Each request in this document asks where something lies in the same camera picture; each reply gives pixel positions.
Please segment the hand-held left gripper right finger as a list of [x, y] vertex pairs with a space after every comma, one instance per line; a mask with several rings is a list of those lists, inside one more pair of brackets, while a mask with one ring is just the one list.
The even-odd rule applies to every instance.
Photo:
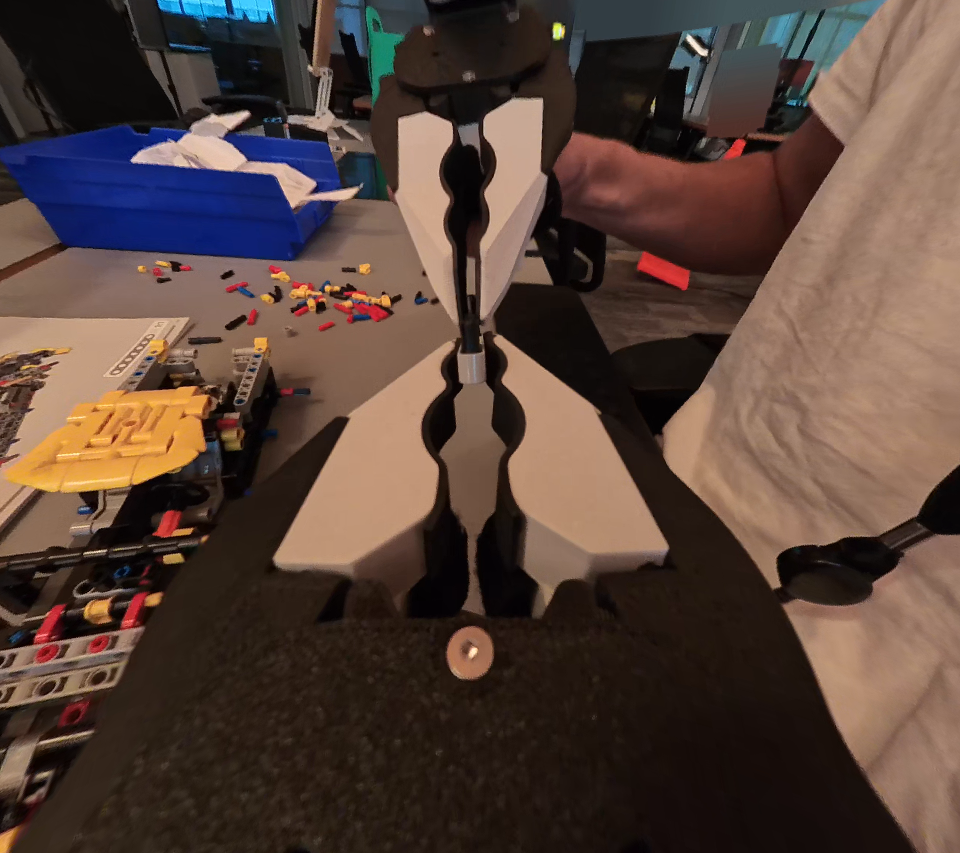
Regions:
[[566, 582], [661, 568], [668, 543], [611, 420], [503, 335], [488, 333], [491, 427], [503, 444], [480, 534], [490, 617], [538, 617]]

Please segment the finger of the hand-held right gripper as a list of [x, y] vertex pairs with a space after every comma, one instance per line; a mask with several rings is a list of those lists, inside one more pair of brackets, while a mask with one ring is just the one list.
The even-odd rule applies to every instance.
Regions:
[[515, 97], [471, 125], [471, 146], [482, 154], [481, 231], [471, 226], [474, 293], [487, 323], [523, 260], [543, 209], [547, 176], [542, 169], [545, 102]]
[[432, 113], [402, 116], [397, 132], [395, 201], [439, 303], [465, 324], [470, 150], [454, 123]]

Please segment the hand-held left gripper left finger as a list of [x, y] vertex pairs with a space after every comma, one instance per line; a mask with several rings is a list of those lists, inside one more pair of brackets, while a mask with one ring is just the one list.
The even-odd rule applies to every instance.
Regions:
[[444, 343], [346, 418], [276, 569], [378, 583], [414, 617], [462, 610], [468, 539], [441, 457], [456, 429], [457, 350]]

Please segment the person's right forearm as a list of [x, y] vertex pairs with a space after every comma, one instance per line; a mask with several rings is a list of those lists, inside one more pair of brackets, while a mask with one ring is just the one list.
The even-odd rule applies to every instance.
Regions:
[[776, 150], [682, 163], [628, 149], [596, 162], [583, 203], [607, 235], [690, 271], [767, 271], [844, 146], [817, 115]]

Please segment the grey desk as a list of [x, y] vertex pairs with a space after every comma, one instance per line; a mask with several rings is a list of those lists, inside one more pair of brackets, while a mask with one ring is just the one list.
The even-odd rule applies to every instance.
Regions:
[[[30, 295], [33, 307], [39, 307], [41, 295], [51, 299], [54, 305], [47, 313], [2, 311], [2, 318], [188, 318], [191, 326], [170, 346], [187, 349], [190, 339], [212, 338], [198, 346], [197, 366], [204, 377], [227, 377], [232, 351], [265, 338], [277, 384], [310, 388], [310, 396], [282, 398], [276, 404], [269, 425], [276, 436], [262, 447], [249, 492], [224, 507], [208, 539], [179, 567], [136, 647], [147, 649], [143, 643], [147, 628], [159, 623], [155, 639], [167, 631], [174, 649], [183, 653], [191, 643], [216, 631], [220, 620], [234, 619], [234, 604], [272, 574], [286, 574], [294, 585], [307, 577], [307, 584], [319, 586], [318, 606], [306, 614], [309, 622], [324, 617], [330, 596], [333, 607], [342, 608], [343, 597], [356, 581], [333, 573], [281, 571], [274, 566], [274, 554], [350, 414], [445, 343], [456, 343], [458, 352], [460, 341], [441, 305], [402, 307], [382, 323], [338, 325], [327, 332], [300, 330], [291, 338], [273, 322], [264, 336], [258, 331], [225, 332], [222, 323], [234, 313], [234, 306], [223, 293], [221, 274], [239, 270], [246, 278], [256, 278], [260, 268], [282, 262], [187, 254], [174, 254], [174, 258], [184, 258], [193, 272], [176, 275], [171, 283], [155, 284], [133, 270], [146, 264], [146, 256], [72, 247], [11, 280], [14, 285], [30, 283], [24, 294]], [[434, 294], [399, 209], [384, 201], [352, 199], [336, 205], [307, 241], [306, 252], [284, 266], [303, 270], [304, 278], [320, 280], [333, 277], [342, 266], [360, 263], [372, 265], [372, 283], [378, 290], [411, 292], [425, 286]], [[489, 392], [487, 384], [461, 386], [454, 401], [456, 428], [440, 452], [448, 481], [450, 441], [468, 433], [455, 405], [461, 396], [477, 391]], [[13, 530], [2, 531], [2, 548], [21, 552], [67, 543], [76, 518], [73, 500], [39, 496], [41, 505], [54, 507], [60, 502], [69, 515], [60, 517], [59, 524], [42, 524], [43, 516], [32, 506]], [[375, 616], [398, 616], [417, 623], [455, 619], [462, 611], [451, 617], [414, 617], [395, 604], [380, 584], [360, 583], [371, 589]]]

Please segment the desk lamp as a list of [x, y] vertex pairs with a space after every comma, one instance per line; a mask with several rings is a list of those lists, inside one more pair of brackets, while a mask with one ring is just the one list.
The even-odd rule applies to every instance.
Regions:
[[284, 120], [286, 132], [309, 132], [309, 136], [327, 137], [330, 142], [339, 141], [344, 132], [357, 142], [363, 136], [347, 121], [338, 118], [330, 109], [333, 92], [333, 71], [330, 67], [334, 28], [336, 26], [337, 0], [316, 0], [313, 26], [305, 33], [308, 54], [308, 72], [317, 80], [315, 108], [312, 114], [290, 112]]

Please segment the green plastic bin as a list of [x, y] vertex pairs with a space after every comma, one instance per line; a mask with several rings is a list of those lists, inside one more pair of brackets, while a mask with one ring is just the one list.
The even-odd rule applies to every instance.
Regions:
[[396, 49], [403, 42], [404, 35], [385, 30], [378, 11], [372, 6], [366, 6], [365, 16], [370, 101], [375, 105], [382, 79], [394, 72]]

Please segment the large scatter of coloured pins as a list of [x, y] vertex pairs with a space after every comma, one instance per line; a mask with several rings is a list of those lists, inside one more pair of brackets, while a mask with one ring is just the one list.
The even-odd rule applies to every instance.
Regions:
[[226, 333], [257, 331], [266, 336], [269, 323], [283, 334], [290, 325], [301, 330], [326, 333], [338, 325], [385, 322], [403, 307], [439, 307], [440, 298], [422, 285], [411, 291], [392, 292], [373, 284], [374, 269], [369, 262], [338, 267], [331, 278], [312, 280], [302, 269], [269, 262], [255, 278], [246, 278], [239, 269], [222, 272], [223, 295], [234, 313], [222, 322]]

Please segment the black office chair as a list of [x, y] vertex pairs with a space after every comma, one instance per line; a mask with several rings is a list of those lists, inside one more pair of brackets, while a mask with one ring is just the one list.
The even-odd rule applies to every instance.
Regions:
[[680, 41], [674, 32], [584, 42], [574, 77], [574, 131], [635, 146]]

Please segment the orange traffic cone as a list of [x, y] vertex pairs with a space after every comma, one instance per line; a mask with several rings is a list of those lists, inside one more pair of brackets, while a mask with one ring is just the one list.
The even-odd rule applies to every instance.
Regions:
[[[716, 158], [716, 162], [737, 159], [746, 149], [747, 139], [735, 139], [729, 147]], [[690, 288], [691, 272], [688, 269], [648, 251], [641, 252], [636, 266], [637, 273], [652, 278], [654, 281], [666, 284], [669, 287], [685, 292]]]

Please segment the crumpled white paper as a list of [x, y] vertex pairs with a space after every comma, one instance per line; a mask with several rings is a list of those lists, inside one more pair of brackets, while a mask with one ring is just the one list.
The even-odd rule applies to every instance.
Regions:
[[220, 173], [269, 175], [277, 181], [294, 211], [311, 201], [341, 202], [354, 199], [364, 187], [364, 184], [360, 184], [320, 190], [315, 180], [289, 163], [247, 159], [239, 149], [227, 143], [225, 137], [250, 118], [249, 110], [204, 116], [195, 120], [188, 132], [179, 139], [163, 140], [145, 147], [136, 152], [130, 162]]

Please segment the black badge reel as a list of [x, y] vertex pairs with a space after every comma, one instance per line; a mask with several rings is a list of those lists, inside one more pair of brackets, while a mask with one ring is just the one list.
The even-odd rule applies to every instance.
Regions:
[[774, 595], [782, 605], [818, 607], [866, 602], [877, 581], [891, 574], [906, 553], [930, 540], [959, 535], [959, 469], [928, 494], [918, 514], [876, 536], [847, 536], [825, 545], [801, 545], [776, 558]]

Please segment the partly built toy car model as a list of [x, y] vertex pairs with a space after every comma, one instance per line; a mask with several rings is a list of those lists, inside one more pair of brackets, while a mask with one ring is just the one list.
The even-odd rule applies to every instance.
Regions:
[[24, 492], [72, 500], [76, 518], [64, 545], [2, 547], [4, 848], [92, 738], [180, 567], [250, 492], [277, 403], [311, 394], [277, 383], [265, 337], [205, 377], [212, 342], [153, 339], [118, 389], [5, 460]]

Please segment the blue plastic bin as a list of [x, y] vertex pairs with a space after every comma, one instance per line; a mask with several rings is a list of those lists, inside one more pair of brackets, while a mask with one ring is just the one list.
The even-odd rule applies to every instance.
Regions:
[[121, 125], [1, 151], [26, 198], [67, 247], [290, 261], [334, 201], [294, 210], [270, 174], [132, 163], [182, 131]]

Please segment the dark board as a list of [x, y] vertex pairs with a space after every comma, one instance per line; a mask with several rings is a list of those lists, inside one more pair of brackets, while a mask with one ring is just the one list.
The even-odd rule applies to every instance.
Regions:
[[73, 132], [164, 127], [178, 118], [109, 0], [1, 0], [1, 33], [26, 78]]

